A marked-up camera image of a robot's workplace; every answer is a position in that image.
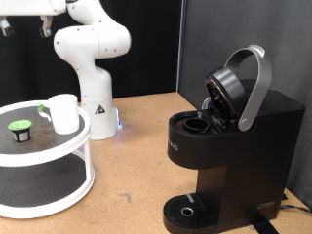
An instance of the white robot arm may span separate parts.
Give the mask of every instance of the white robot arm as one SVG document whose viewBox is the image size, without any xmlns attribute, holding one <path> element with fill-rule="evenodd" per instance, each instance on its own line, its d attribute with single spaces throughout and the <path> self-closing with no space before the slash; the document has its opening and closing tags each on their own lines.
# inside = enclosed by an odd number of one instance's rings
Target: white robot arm
<svg viewBox="0 0 312 234">
<path fill-rule="evenodd" d="M 99 0 L 0 0 L 0 26 L 4 35 L 12 33 L 6 16 L 41 16 L 41 33 L 50 36 L 52 16 L 68 13 L 84 26 L 72 26 L 57 32 L 54 47 L 58 56 L 76 71 L 82 107 L 89 113 L 91 139 L 114 136 L 120 129 L 118 111 L 113 106 L 111 77 L 95 66 L 95 59 L 122 56 L 131 47 L 126 27 L 114 21 Z"/>
<path fill-rule="evenodd" d="M 91 117 L 91 139 L 105 139 L 118 131 L 117 109 L 112 103 L 111 77 L 95 66 L 95 59 L 122 56 L 131 46 L 126 27 L 115 22 L 99 0 L 79 0 L 67 4 L 69 14 L 84 26 L 72 26 L 57 32 L 54 40 L 58 56 L 76 71 L 82 107 Z"/>
</svg>

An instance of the cup holder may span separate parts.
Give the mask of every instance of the cup holder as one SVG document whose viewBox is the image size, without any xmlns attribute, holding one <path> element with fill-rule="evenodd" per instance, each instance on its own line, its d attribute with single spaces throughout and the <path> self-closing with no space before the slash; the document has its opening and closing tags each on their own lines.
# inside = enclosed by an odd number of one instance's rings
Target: cup holder
<svg viewBox="0 0 312 234">
<path fill-rule="evenodd" d="M 210 122 L 199 117 L 191 117 L 183 121 L 183 128 L 191 134 L 204 134 L 210 127 Z"/>
<path fill-rule="evenodd" d="M 182 213 L 184 216 L 192 216 L 192 215 L 194 215 L 194 211 L 193 211 L 193 209 L 191 209 L 191 208 L 183 208 L 183 209 L 181 210 L 181 213 Z"/>
</svg>

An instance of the black coffee maker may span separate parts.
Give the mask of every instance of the black coffee maker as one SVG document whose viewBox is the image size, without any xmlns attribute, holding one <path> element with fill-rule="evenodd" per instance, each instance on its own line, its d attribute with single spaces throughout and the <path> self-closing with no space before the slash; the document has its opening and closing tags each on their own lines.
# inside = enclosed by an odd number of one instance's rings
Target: black coffee maker
<svg viewBox="0 0 312 234">
<path fill-rule="evenodd" d="M 249 56 L 258 64 L 251 86 L 234 74 Z M 262 48 L 241 49 L 208 75 L 203 110 L 170 119 L 170 159 L 199 172 L 195 193 L 166 203 L 164 224 L 169 232 L 219 233 L 277 216 L 304 106 L 268 91 L 271 76 Z"/>
</svg>

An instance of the coffee maker handle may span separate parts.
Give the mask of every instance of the coffee maker handle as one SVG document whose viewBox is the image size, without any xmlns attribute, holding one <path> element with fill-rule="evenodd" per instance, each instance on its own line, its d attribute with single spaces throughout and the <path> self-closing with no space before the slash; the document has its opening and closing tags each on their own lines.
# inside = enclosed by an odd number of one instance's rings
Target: coffee maker handle
<svg viewBox="0 0 312 234">
<path fill-rule="evenodd" d="M 238 123 L 240 131 L 248 130 L 254 123 L 257 112 L 261 107 L 271 84 L 272 66 L 269 58 L 265 55 L 265 51 L 257 45 L 250 45 L 248 48 L 235 52 L 225 64 L 225 67 L 235 73 L 241 62 L 252 55 L 255 55 L 258 72 L 253 91 Z"/>
</svg>

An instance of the coffee pod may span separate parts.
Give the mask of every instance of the coffee pod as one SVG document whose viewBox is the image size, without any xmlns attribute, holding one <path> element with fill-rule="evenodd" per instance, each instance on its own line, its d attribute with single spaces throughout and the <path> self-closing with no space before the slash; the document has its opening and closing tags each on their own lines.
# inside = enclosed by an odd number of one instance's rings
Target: coffee pod
<svg viewBox="0 0 312 234">
<path fill-rule="evenodd" d="M 13 133 L 13 138 L 16 142 L 21 143 L 30 139 L 30 126 L 32 125 L 29 120 L 17 120 L 12 122 L 8 128 Z"/>
</svg>

